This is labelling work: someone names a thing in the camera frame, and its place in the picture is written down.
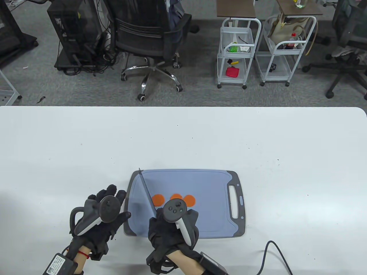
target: black mesh chair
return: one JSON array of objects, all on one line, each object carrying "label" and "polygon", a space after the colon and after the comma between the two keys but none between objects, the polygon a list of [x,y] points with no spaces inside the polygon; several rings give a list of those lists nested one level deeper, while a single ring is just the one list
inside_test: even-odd
[{"label": "black mesh chair", "polygon": [[[182,85],[177,77],[159,67],[172,62],[178,47],[186,40],[191,15],[184,14],[170,30],[165,0],[104,0],[111,26],[111,49],[126,53],[120,79],[126,81],[126,73],[136,69],[148,69],[141,83],[138,100],[145,100],[145,90],[151,71],[168,76],[176,83],[178,92]],[[127,68],[129,55],[145,58],[146,65]]]},{"label": "black mesh chair", "polygon": [[[333,28],[337,34],[338,45],[351,46],[367,51],[367,0],[339,0],[333,17]],[[348,74],[367,90],[367,82],[358,71],[364,70],[367,75],[367,65],[358,59],[356,53],[344,57],[335,57],[336,63],[311,63],[302,68],[308,72],[312,67],[337,70],[337,77],[332,83],[325,96],[332,98],[333,89],[343,75]]]}]

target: glove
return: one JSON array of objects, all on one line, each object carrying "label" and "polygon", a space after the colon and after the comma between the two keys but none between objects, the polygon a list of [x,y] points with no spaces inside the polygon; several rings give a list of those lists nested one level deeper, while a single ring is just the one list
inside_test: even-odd
[{"label": "glove", "polygon": [[[97,195],[90,195],[88,199],[94,199],[97,202],[100,202],[104,197],[116,194],[117,187],[115,185],[110,185],[106,190],[101,190],[97,193]],[[124,190],[119,190],[116,194],[116,198],[120,201],[120,204],[124,202],[126,197],[126,192]],[[70,232],[73,236],[73,240],[70,243],[69,251],[66,254],[66,257],[69,259],[74,259],[78,250],[81,246],[86,246],[90,250],[92,250],[92,254],[98,254],[104,251],[107,241],[114,237],[117,230],[120,226],[127,221],[131,216],[130,212],[120,213],[117,218],[111,223],[101,222],[98,225],[95,225],[90,230],[88,230],[85,234],[81,236],[76,236],[74,232]]]},{"label": "glove", "polygon": [[201,258],[199,253],[192,250],[194,246],[189,247],[186,244],[176,224],[163,218],[163,208],[157,209],[157,218],[150,218],[148,238],[155,249],[153,259],[157,263],[167,260],[166,255],[176,250],[181,250],[184,255],[197,261]]}]

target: cutting board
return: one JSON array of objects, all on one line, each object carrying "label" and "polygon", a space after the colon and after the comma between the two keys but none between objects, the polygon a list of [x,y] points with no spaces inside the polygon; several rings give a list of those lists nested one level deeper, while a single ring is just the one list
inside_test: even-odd
[{"label": "cutting board", "polygon": [[[198,211],[199,238],[230,238],[245,232],[245,207],[237,174],[226,170],[143,170],[155,208],[174,197],[181,197],[188,209]],[[155,215],[139,171],[130,179],[124,210],[131,218],[124,223],[129,236],[147,237],[149,219]]]}]

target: floor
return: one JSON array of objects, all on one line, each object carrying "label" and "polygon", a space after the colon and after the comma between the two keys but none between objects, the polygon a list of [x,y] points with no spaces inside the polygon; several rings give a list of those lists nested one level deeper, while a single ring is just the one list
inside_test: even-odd
[{"label": "floor", "polygon": [[[335,97],[324,96],[335,75],[329,71],[312,69],[305,74],[297,70],[291,85],[267,83],[260,80],[252,67],[246,90],[241,86],[223,85],[217,89],[215,58],[219,43],[220,21],[198,21],[201,31],[189,34],[180,50],[183,67],[168,67],[181,81],[184,91],[177,93],[173,81],[153,74],[148,82],[147,99],[139,102],[142,74],[128,75],[120,81],[120,64],[114,70],[93,76],[81,73],[66,76],[54,68],[59,40],[47,15],[49,4],[24,3],[12,13],[23,32],[38,38],[39,46],[7,65],[3,72],[23,96],[15,105],[53,106],[356,106],[367,110],[363,99],[365,90],[354,81],[343,79],[335,88]],[[320,21],[320,34],[333,35],[331,23]],[[315,44],[303,63],[320,61],[333,46]],[[143,64],[141,58],[129,64]]]}]

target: computer tower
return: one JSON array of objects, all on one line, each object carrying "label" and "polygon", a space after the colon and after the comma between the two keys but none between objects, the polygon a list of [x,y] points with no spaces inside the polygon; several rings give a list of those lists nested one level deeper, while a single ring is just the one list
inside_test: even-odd
[{"label": "computer tower", "polygon": [[54,0],[47,13],[62,44],[55,67],[67,69],[93,65],[103,43],[93,0]]}]

